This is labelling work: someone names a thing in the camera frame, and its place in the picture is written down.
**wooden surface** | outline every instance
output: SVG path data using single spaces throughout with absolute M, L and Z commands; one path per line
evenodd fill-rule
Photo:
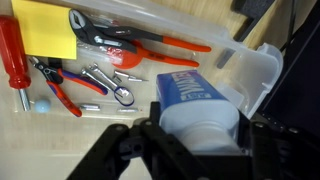
M 232 0 L 153 1 L 177 11 L 191 14 L 209 22 L 224 26 L 229 29 L 231 35 L 234 35 L 246 20 L 246 17 L 231 11 Z M 299 1 L 296 27 L 302 24 L 315 1 L 316 0 Z M 273 44 L 280 48 L 287 37 L 290 3 L 291 0 L 276 0 L 244 43 L 254 49 L 263 42 Z M 0 0 L 0 14 L 12 14 L 10 0 Z M 39 179 L 39 177 L 45 177 L 46 179 L 65 177 L 79 161 L 83 153 L 92 146 L 99 135 L 112 122 L 94 118 L 77 119 L 71 116 L 66 117 L 25 113 L 20 111 L 15 112 L 17 109 L 16 106 L 20 105 L 17 94 L 16 91 L 8 87 L 8 76 L 4 72 L 2 63 L 0 64 L 0 152 L 17 151 L 29 155 L 39 153 L 46 156 L 47 159 L 43 158 L 48 161 L 46 162 L 47 165 L 39 166 L 32 164 L 32 161 L 34 163 L 42 162 L 38 161 L 39 157 L 35 158 L 36 155 L 32 156 L 31 159 L 25 158 L 25 161 L 30 161 L 27 162 L 30 163 L 30 165 L 21 166 L 20 169 L 17 168 L 18 172 L 8 171 L 8 179 L 10 179 L 10 177 L 11 179 L 19 179 L 23 177 L 23 173 L 26 173 L 26 176 L 30 177 L 30 179 Z M 66 156 L 68 157 L 74 156 L 76 158 L 73 159 L 73 161 L 66 160 L 68 158 L 59 160 L 48 158 L 60 151 L 67 154 Z M 21 159 L 13 161 L 9 158 L 6 160 L 12 161 L 12 164 L 26 163 L 25 161 L 22 162 Z M 57 173 L 54 173 L 55 171 L 49 170 L 52 166 L 52 163 L 49 162 L 51 160 L 57 163 L 53 168 L 57 168 L 57 171 L 61 172 L 60 176 L 58 176 Z M 140 165 L 141 164 L 138 163 L 134 166 L 129 175 L 127 174 L 129 179 L 130 177 L 138 177 L 139 173 L 145 174 L 145 170 L 140 170 Z M 41 167 L 43 170 L 38 171 L 49 172 L 49 174 L 53 175 L 39 176 L 37 174 L 32 174 L 30 172 L 37 172 L 37 170 L 32 167 Z

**screw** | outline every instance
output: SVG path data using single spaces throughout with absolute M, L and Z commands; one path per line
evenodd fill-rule
M 147 122 L 146 122 L 146 125 L 147 125 L 147 126 L 150 126 L 151 124 L 152 124 L 151 121 L 147 121 Z
M 116 130 L 117 130 L 117 131 L 121 131 L 122 129 L 123 129 L 122 126 L 117 126 L 117 127 L 116 127 Z
M 95 82 L 97 82 L 97 83 L 100 84 L 101 86 L 103 86 L 103 87 L 107 88 L 109 91 L 111 91 L 111 88 L 110 88 L 108 85 L 106 85 L 105 83 L 99 81 L 96 77 L 94 77 L 92 74 L 90 74 L 85 68 L 83 68 L 83 69 L 81 70 L 81 73 L 82 73 L 83 75 L 86 75 L 86 76 L 90 77 L 92 80 L 94 80 Z
M 128 81 L 142 82 L 143 80 L 142 80 L 142 79 L 137 79 L 137 78 L 129 77 L 129 78 L 128 78 Z
M 119 72 L 119 71 L 116 71 L 116 70 L 114 70 L 114 74 L 115 74 L 115 75 L 119 75 L 119 76 L 124 76 L 124 77 L 127 77 L 127 78 L 130 77 L 129 74 L 122 73 L 122 72 Z
M 87 111 L 100 111 L 99 104 L 80 104 L 80 108 Z
M 292 132 L 292 133 L 295 133 L 295 134 L 299 133 L 299 130 L 296 129 L 296 128 L 289 128 L 289 131 Z
M 133 112 L 139 112 L 139 109 L 138 108 L 119 108 L 117 112 L 133 113 Z
M 256 123 L 255 124 L 257 127 L 259 127 L 259 128 L 263 128 L 264 127 L 264 124 L 263 123 Z

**pliers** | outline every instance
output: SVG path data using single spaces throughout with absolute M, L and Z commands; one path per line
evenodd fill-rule
M 107 95 L 108 94 L 108 90 L 106 88 L 100 86 L 99 84 L 96 84 L 93 81 L 87 80 L 87 79 L 81 77 L 80 75 L 77 75 L 77 74 L 74 74 L 72 72 L 63 70 L 61 68 L 60 69 L 55 69 L 55 68 L 49 67 L 47 64 L 45 64 L 44 62 L 40 61 L 36 57 L 29 58 L 29 61 L 32 63 L 32 65 L 35 68 L 37 68 L 38 70 L 41 71 L 41 73 L 46 78 L 47 84 L 49 85 L 51 90 L 54 92 L 54 94 L 59 98 L 59 100 L 62 102 L 62 104 L 71 113 L 73 113 L 77 117 L 81 117 L 82 112 L 80 111 L 80 109 L 76 105 L 74 105 L 71 102 L 69 97 L 59 87 L 59 84 L 57 82 L 55 82 L 55 80 L 53 78 L 53 74 L 58 74 L 59 76 L 65 78 L 65 79 L 68 79 L 68 80 L 71 80 L 73 82 L 76 82 L 76 83 L 82 84 L 84 86 L 87 86 L 87 87 L 97 91 L 98 93 L 100 93 L 102 95 Z
M 84 43 L 94 46 L 108 46 L 125 50 L 139 57 L 145 57 L 154 61 L 192 67 L 199 66 L 195 61 L 178 59 L 147 50 L 139 43 L 140 39 L 149 39 L 199 52 L 211 51 L 211 47 L 209 46 L 189 43 L 130 26 L 96 27 L 88 17 L 75 9 L 70 10 L 69 21 L 77 38 Z

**black cable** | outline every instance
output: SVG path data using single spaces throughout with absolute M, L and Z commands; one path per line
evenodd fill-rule
M 279 89 L 280 85 L 282 84 L 281 81 L 283 81 L 283 75 L 286 74 L 287 70 L 290 67 L 290 63 L 288 62 L 289 60 L 287 60 L 287 51 L 290 47 L 290 44 L 292 42 L 292 38 L 295 36 L 293 34 L 294 31 L 294 24 L 295 24 L 295 20 L 296 20 L 296 12 L 297 12 L 297 0 L 291 0 L 291 14 L 290 14 L 290 22 L 289 22 L 289 30 L 288 30 L 288 38 L 287 38 L 287 42 L 284 45 L 286 52 L 285 55 L 283 57 L 283 70 L 282 70 L 282 75 L 280 75 L 278 82 L 274 85 L 272 91 L 270 92 L 270 95 L 268 97 L 268 99 L 265 99 L 265 103 L 263 104 L 262 112 L 265 111 L 265 109 L 268 107 L 269 103 L 271 102 L 271 100 L 273 99 L 274 95 L 276 94 L 277 90 Z
M 297 14 L 297 0 L 291 0 L 291 14 L 290 14 L 290 21 L 289 21 L 289 29 L 288 29 L 288 37 L 287 42 L 282 46 L 280 49 L 281 51 L 289 48 L 291 41 L 293 40 L 294 35 L 294 24 L 296 21 L 296 14 Z

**red handle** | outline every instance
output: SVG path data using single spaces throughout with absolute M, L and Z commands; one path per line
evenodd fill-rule
M 28 65 L 23 48 L 18 21 L 11 16 L 0 16 L 0 54 L 10 87 L 24 89 L 30 86 L 27 76 Z
M 178 46 L 181 48 L 186 48 L 186 49 L 193 50 L 193 51 L 199 51 L 199 52 L 210 52 L 211 51 L 211 47 L 209 47 L 209 46 L 197 45 L 197 44 L 189 43 L 189 42 L 182 41 L 182 40 L 175 39 L 175 38 L 168 37 L 168 36 L 163 36 L 163 43 Z
M 139 47 L 137 47 L 137 52 L 138 52 L 138 55 L 145 57 L 147 59 L 153 60 L 153 61 L 174 64 L 174 65 L 199 67 L 199 63 L 196 61 L 174 58 L 174 57 L 166 56 L 166 55 L 156 53 L 153 51 L 149 51 L 149 50 L 139 48 Z
M 62 102 L 62 104 L 75 116 L 81 117 L 82 112 L 80 109 L 75 106 L 71 100 L 68 98 L 68 96 L 62 91 L 62 89 L 59 87 L 58 84 L 48 81 L 47 84 L 51 88 L 51 90 L 54 92 L 54 94 L 59 98 L 59 100 Z

